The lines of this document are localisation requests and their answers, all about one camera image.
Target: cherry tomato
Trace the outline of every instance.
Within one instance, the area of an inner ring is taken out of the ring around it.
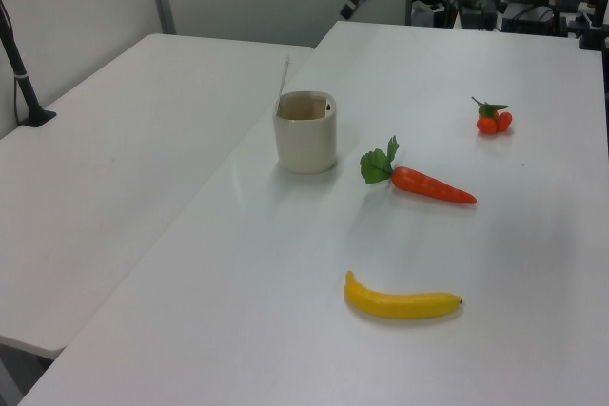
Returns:
[[[495,135],[497,133],[497,122],[491,118],[482,118],[476,123],[478,130],[485,135]]]
[[[510,124],[512,124],[512,114],[504,111],[499,115],[499,118],[497,118],[497,131],[506,131],[510,127]]]

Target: yellow object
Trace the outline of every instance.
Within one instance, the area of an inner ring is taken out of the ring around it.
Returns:
[[[390,319],[423,319],[450,314],[463,303],[461,297],[446,292],[417,295],[390,295],[375,292],[358,283],[347,271],[344,297],[360,311]]]

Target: toy carrot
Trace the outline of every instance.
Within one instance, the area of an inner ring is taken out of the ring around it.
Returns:
[[[366,184],[379,183],[391,178],[391,183],[407,192],[452,203],[476,203],[476,197],[473,195],[424,175],[420,171],[405,166],[398,166],[394,170],[391,162],[396,157],[398,147],[400,145],[393,136],[389,140],[386,154],[380,149],[375,149],[362,156],[360,167]]]

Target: banana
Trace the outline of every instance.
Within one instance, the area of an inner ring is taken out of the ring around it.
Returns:
[[[389,295],[365,288],[347,271],[344,297],[360,311],[390,319],[423,319],[450,314],[463,303],[446,292],[417,295]]]

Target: white cup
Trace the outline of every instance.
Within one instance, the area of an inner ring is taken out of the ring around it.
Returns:
[[[293,173],[321,173],[336,162],[336,102],[324,92],[283,94],[273,110],[279,163]]]

